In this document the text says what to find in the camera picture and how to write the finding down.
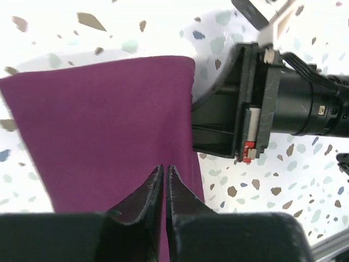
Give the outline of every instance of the terrazzo table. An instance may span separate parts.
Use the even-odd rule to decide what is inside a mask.
[[[39,0],[0,3],[0,77],[149,55],[196,61],[194,99],[225,63],[231,45],[258,32],[230,1]],[[349,4],[305,1],[275,43],[323,73],[349,74]],[[52,212],[49,196],[6,105],[0,106],[0,212]],[[206,204],[217,212],[282,211],[311,244],[349,226],[348,177],[336,165],[349,139],[272,134],[250,165],[199,154]]]

